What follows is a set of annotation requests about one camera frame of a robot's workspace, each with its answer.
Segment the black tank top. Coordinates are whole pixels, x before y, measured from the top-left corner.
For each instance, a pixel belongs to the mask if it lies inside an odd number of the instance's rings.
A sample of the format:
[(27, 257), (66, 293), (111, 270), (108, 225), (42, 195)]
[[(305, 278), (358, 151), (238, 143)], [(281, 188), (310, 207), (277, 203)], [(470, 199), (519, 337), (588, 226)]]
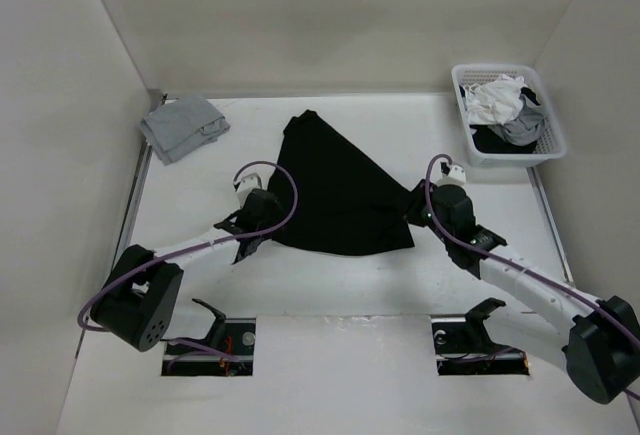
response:
[(277, 164), (293, 178), (299, 199), (276, 242), (341, 256), (414, 246), (404, 220), (409, 190), (316, 112), (291, 118)]

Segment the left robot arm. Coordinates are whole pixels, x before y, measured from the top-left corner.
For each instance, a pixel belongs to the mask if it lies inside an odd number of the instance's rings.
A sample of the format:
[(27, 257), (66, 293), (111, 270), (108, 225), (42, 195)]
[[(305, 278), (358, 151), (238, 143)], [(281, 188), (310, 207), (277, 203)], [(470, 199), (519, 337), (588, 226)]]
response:
[(254, 188), (238, 210), (198, 237), (162, 249), (129, 246), (89, 302), (89, 320), (139, 352), (185, 342), (214, 354), (224, 342), (224, 316), (204, 300), (187, 300), (181, 286), (251, 256), (284, 219), (276, 195)]

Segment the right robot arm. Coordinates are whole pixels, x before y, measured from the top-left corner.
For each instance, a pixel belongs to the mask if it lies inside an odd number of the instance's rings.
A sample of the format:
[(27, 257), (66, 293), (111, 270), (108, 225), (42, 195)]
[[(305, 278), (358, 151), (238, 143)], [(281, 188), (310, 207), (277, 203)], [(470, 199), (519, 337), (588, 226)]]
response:
[(540, 273), (507, 241), (477, 224), (473, 204), (456, 185), (421, 180), (410, 192), (408, 223), (429, 228), (449, 259), (476, 279), (510, 294), (531, 320), (487, 299), (466, 314), (464, 339), (528, 352), (566, 373), (590, 400), (608, 404), (639, 378), (639, 320), (624, 299), (581, 292)]

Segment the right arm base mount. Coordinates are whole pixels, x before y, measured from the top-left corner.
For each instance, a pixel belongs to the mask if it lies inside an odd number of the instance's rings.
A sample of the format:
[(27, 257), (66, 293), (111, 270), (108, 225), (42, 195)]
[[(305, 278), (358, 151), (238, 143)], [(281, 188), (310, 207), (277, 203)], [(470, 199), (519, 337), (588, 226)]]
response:
[(463, 317), (434, 318), (431, 328), (440, 376), (530, 375), (523, 351), (494, 343)]

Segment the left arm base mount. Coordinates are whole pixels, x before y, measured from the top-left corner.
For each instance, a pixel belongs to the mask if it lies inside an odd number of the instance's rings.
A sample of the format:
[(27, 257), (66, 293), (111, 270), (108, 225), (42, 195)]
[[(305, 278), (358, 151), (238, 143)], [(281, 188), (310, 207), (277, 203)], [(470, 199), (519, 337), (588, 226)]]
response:
[(255, 318), (216, 322), (197, 346), (167, 344), (161, 375), (164, 377), (250, 377), (256, 348)]

